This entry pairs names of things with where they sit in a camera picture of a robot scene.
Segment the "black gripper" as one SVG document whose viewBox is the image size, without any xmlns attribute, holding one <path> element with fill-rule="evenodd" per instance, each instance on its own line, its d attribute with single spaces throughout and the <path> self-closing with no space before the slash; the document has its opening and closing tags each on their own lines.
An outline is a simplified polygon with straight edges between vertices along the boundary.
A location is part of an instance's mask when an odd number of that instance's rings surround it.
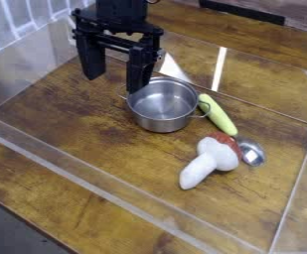
<svg viewBox="0 0 307 254">
<path fill-rule="evenodd" d="M 137 92 L 149 82 L 153 57 L 161 51 L 164 30 L 146 21 L 150 0 L 95 0 L 93 9 L 73 10 L 77 52 L 83 75 L 98 78 L 106 70 L 105 48 L 129 52 L 126 90 Z"/>
</svg>

